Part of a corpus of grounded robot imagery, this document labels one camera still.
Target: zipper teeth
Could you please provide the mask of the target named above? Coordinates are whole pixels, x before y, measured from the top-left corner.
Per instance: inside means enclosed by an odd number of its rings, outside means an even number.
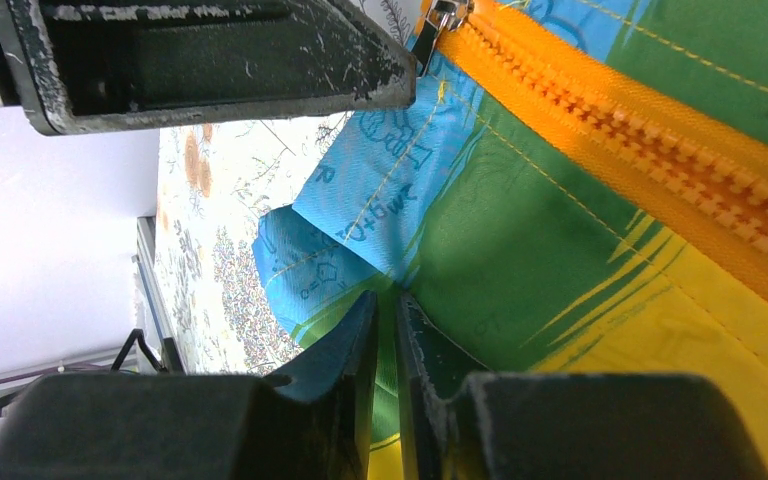
[[[477,53],[493,58],[570,126],[768,255],[768,181],[623,109],[516,43],[496,35],[490,41],[469,19],[463,30]]]

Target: white wall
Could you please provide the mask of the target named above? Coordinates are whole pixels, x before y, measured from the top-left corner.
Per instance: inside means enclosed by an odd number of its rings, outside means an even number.
[[[121,345],[156,131],[44,137],[0,109],[0,373]]]

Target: patterned tablecloth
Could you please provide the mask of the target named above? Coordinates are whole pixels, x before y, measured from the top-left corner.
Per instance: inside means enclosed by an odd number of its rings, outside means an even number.
[[[354,1],[407,41],[419,0]],[[189,371],[265,374],[299,353],[269,309],[251,243],[260,216],[294,200],[349,115],[161,132],[155,273]]]

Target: zipper pull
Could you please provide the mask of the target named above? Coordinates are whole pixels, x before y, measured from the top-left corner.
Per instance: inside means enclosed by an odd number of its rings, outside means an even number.
[[[411,53],[420,64],[419,76],[425,75],[431,56],[437,48],[437,39],[443,30],[457,30],[472,12],[473,0],[435,0],[425,12],[425,19]]]

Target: brown stain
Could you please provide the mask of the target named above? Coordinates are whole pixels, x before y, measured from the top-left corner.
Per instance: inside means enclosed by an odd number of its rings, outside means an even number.
[[[205,123],[201,126],[202,134],[204,135],[204,141],[210,143],[213,140],[213,124]]]
[[[213,185],[210,164],[206,159],[201,158],[196,135],[192,130],[187,134],[187,144],[184,149],[184,170],[187,173],[187,183],[192,188],[201,190],[205,198],[209,197]]]

